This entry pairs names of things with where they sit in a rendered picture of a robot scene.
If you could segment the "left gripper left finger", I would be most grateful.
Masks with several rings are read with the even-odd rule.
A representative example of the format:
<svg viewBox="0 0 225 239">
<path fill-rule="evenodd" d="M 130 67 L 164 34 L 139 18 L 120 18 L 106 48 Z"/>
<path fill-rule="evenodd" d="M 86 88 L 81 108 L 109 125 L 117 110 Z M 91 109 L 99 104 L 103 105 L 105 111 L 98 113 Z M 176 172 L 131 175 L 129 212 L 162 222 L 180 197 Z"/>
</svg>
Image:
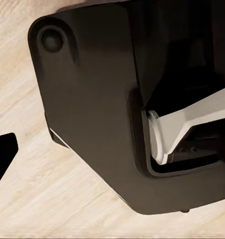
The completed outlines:
<svg viewBox="0 0 225 239">
<path fill-rule="evenodd" d="M 0 135 L 0 180 L 18 152 L 18 143 L 13 132 Z"/>
</svg>

